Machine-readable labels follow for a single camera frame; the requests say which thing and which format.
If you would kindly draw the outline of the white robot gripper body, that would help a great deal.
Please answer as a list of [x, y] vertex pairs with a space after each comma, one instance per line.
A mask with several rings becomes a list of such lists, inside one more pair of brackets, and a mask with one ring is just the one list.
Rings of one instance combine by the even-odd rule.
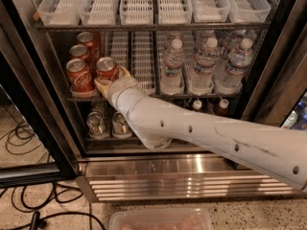
[[106, 94], [108, 102], [119, 112], [127, 113], [144, 98], [144, 91], [139, 88], [133, 77], [125, 77], [113, 82]]

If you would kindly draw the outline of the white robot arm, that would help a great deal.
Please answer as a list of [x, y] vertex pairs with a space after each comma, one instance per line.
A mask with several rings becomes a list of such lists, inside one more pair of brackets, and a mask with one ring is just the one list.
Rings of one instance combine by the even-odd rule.
[[307, 133], [190, 111], [149, 96], [123, 68], [120, 78], [97, 78], [97, 89], [119, 111], [149, 150], [173, 139], [208, 149], [289, 186], [307, 188]]

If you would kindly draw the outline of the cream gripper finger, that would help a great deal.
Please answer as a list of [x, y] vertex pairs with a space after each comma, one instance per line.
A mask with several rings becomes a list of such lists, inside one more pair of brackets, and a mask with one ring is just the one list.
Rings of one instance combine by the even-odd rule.
[[108, 96], [108, 90], [110, 86], [112, 85], [112, 82], [110, 80], [95, 79], [94, 83], [97, 89], [106, 98]]
[[130, 78], [130, 77], [131, 77], [130, 71], [127, 68], [120, 66], [118, 79], [121, 80], [125, 78]]

